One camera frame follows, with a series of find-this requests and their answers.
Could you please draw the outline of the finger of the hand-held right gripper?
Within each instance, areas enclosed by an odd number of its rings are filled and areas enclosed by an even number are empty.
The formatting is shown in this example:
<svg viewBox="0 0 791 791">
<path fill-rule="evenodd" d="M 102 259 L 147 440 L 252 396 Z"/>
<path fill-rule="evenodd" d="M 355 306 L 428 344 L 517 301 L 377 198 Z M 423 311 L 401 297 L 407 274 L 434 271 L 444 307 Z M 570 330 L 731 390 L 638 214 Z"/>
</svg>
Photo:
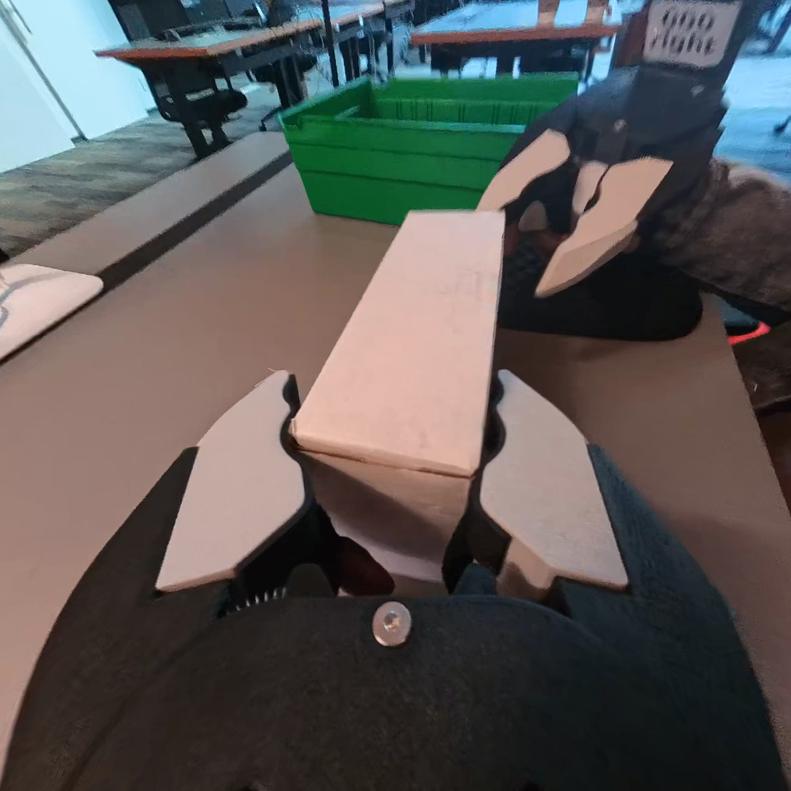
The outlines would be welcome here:
<svg viewBox="0 0 791 791">
<path fill-rule="evenodd" d="M 535 295 L 553 296 L 574 286 L 623 252 L 638 227 L 638 215 L 672 169 L 673 162 L 640 157 L 610 166 L 599 181 L 596 203 L 583 212 L 559 244 Z"/>
<path fill-rule="evenodd" d="M 516 202 L 530 184 L 553 173 L 569 157 L 569 144 L 563 133 L 553 130 L 541 133 L 494 175 L 480 198 L 477 210 L 504 210 Z"/>
</svg>

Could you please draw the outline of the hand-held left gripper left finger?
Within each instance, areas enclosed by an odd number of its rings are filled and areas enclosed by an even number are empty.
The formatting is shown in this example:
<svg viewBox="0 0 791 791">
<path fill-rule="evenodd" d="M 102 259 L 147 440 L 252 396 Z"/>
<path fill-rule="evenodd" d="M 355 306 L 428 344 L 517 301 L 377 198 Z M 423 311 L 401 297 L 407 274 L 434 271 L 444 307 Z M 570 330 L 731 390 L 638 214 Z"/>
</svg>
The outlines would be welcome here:
<svg viewBox="0 0 791 791">
<path fill-rule="evenodd" d="M 170 594 L 238 579 L 307 503 L 284 433 L 299 405 L 295 378 L 272 372 L 197 444 L 156 579 Z"/>
</svg>

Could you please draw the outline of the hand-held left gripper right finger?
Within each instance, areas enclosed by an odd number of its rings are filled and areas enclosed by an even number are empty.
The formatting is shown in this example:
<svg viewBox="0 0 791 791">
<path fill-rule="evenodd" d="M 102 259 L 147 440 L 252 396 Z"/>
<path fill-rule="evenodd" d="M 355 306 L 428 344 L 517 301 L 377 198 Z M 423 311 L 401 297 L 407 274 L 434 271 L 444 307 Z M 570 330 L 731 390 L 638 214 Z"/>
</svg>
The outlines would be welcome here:
<svg viewBox="0 0 791 791">
<path fill-rule="evenodd" d="M 538 601 L 557 580 L 608 591 L 629 587 L 584 434 L 508 370 L 497 374 L 499 445 L 480 475 L 487 527 L 505 546 L 475 549 L 496 571 L 500 594 Z"/>
</svg>

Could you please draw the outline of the white cardboard mailer box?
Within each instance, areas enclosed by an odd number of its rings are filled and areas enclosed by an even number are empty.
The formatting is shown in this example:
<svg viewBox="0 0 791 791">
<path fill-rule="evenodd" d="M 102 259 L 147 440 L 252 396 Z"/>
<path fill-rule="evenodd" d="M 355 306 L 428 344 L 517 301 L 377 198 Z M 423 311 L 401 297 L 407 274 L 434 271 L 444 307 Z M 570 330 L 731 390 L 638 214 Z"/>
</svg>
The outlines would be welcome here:
<svg viewBox="0 0 791 791">
<path fill-rule="evenodd" d="M 396 579 L 441 586 L 480 467 L 504 211 L 412 211 L 293 419 L 317 500 Z"/>
</svg>

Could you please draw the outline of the person's right forearm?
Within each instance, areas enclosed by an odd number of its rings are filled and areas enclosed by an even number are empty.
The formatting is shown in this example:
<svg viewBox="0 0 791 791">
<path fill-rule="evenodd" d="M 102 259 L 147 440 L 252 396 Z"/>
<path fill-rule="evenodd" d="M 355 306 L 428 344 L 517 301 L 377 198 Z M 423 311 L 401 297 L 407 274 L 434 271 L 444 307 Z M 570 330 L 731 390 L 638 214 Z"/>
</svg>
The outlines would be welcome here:
<svg viewBox="0 0 791 791">
<path fill-rule="evenodd" d="M 641 229 L 660 262 L 771 326 L 789 322 L 789 183 L 714 156 L 696 185 Z"/>
</svg>

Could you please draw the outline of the wooden-top office desk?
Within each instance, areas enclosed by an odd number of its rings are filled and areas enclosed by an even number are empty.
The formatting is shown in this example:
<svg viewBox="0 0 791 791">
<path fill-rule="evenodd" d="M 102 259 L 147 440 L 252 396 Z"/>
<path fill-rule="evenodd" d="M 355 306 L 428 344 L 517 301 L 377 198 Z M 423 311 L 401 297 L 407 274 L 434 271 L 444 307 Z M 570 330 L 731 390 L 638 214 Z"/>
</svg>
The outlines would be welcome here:
<svg viewBox="0 0 791 791">
<path fill-rule="evenodd" d="M 473 59 L 493 60 L 496 74 L 576 74 L 588 82 L 602 42 L 623 25 L 618 2 L 458 2 L 415 25 L 410 44 L 447 75 Z"/>
<path fill-rule="evenodd" d="M 281 100 L 275 110 L 262 118 L 261 129 L 265 131 L 267 120 L 304 100 L 302 61 L 312 59 L 316 45 L 322 43 L 322 21 L 301 13 L 275 27 L 242 17 L 170 28 L 153 37 L 94 53 L 99 59 L 112 59 L 138 69 L 148 87 L 148 81 L 155 79 L 169 87 L 181 117 L 178 125 L 200 161 L 230 144 L 224 131 L 229 120 L 204 127 L 187 103 L 187 94 L 206 87 L 209 79 L 220 89 L 235 89 L 232 78 L 236 75 L 264 76 L 264 82 L 280 87 Z"/>
</svg>

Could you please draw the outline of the grey desk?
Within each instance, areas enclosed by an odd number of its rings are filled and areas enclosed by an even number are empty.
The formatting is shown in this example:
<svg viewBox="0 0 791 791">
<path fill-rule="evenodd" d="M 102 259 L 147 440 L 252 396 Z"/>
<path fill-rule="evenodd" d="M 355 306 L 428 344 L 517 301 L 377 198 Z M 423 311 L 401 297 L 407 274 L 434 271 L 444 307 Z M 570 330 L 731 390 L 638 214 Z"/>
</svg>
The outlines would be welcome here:
<svg viewBox="0 0 791 791">
<path fill-rule="evenodd" d="M 253 134 L 17 258 L 147 266 L 2 364 L 2 763 L 84 571 L 272 370 L 306 395 L 395 235 L 315 215 L 285 152 Z M 734 607 L 789 766 L 789 510 L 716 301 L 677 341 L 502 331 L 496 359 L 608 450 Z"/>
</svg>

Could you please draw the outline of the large green plastic bin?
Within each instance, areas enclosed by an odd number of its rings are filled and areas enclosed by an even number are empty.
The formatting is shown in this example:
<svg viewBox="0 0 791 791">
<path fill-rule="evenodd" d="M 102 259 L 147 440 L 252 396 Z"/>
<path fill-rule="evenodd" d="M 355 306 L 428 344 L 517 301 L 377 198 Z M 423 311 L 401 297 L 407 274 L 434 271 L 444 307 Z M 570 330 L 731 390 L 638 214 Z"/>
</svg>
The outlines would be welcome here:
<svg viewBox="0 0 791 791">
<path fill-rule="evenodd" d="M 527 126 L 577 93 L 572 73 L 360 77 L 278 121 L 314 213 L 400 225 L 475 209 Z"/>
</svg>

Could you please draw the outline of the black pole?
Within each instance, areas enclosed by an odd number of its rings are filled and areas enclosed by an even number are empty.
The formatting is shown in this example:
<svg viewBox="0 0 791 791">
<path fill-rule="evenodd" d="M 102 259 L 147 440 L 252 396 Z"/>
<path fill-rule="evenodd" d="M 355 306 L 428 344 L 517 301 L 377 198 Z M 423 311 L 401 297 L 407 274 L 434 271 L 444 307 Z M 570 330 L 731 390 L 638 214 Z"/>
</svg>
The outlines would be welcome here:
<svg viewBox="0 0 791 791">
<path fill-rule="evenodd" d="M 334 89 L 339 87 L 339 70 L 337 59 L 335 57 L 335 34 L 333 22 L 331 19 L 330 4 L 327 0 L 321 1 L 321 9 L 323 15 L 323 28 L 324 28 L 324 44 L 329 58 L 330 71 L 331 71 L 331 84 Z"/>
</svg>

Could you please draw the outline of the white board stand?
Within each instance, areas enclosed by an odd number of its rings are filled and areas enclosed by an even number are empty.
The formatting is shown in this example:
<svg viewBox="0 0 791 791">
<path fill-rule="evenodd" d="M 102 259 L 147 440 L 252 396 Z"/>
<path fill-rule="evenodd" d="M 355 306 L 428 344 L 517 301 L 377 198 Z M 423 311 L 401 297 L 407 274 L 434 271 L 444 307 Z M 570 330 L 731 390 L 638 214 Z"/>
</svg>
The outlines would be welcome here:
<svg viewBox="0 0 791 791">
<path fill-rule="evenodd" d="M 40 337 L 99 296 L 102 280 L 93 274 L 25 263 L 1 269 L 1 360 Z"/>
</svg>

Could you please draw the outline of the black office chair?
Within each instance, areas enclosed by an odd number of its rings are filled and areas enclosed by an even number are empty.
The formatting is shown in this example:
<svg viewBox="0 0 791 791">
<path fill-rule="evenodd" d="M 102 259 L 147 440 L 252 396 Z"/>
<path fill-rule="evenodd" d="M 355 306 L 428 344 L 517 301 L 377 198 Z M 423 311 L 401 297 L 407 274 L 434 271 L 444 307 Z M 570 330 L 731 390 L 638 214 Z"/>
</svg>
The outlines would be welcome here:
<svg viewBox="0 0 791 791">
<path fill-rule="evenodd" d="M 148 84 L 160 116 L 165 121 L 180 124 L 181 117 L 169 87 L 157 79 L 149 80 Z M 209 79 L 206 87 L 187 94 L 187 103 L 197 121 L 208 127 L 211 124 L 226 123 L 232 115 L 244 110 L 248 106 L 248 98 L 243 92 L 233 88 L 220 89 Z"/>
</svg>

